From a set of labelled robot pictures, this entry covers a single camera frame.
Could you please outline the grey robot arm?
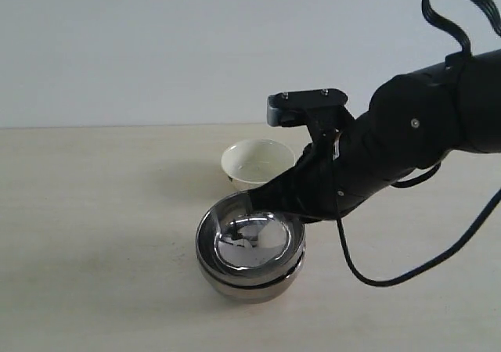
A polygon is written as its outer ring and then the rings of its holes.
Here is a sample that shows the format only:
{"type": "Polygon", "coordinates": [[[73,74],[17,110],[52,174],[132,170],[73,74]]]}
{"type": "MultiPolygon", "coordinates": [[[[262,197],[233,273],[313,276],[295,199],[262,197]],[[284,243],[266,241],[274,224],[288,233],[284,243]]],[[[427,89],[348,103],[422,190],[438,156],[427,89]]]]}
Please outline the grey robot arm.
{"type": "Polygon", "coordinates": [[[250,190],[255,210],[308,221],[352,212],[389,186],[403,189],[432,177],[453,150],[500,151],[500,54],[487,52],[399,74],[353,117],[336,89],[269,96],[272,126],[304,125],[312,137],[296,164],[250,190]]]}

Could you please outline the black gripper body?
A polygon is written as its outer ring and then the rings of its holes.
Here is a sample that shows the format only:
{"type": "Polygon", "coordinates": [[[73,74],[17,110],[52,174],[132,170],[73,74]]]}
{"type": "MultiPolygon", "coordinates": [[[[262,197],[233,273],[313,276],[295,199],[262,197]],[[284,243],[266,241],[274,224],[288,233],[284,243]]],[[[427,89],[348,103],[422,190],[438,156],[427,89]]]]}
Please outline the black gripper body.
{"type": "Polygon", "coordinates": [[[367,112],[308,144],[297,172],[311,217],[344,217],[415,169],[440,163],[460,142],[455,97],[451,84],[398,75],[375,91],[367,112]]]}

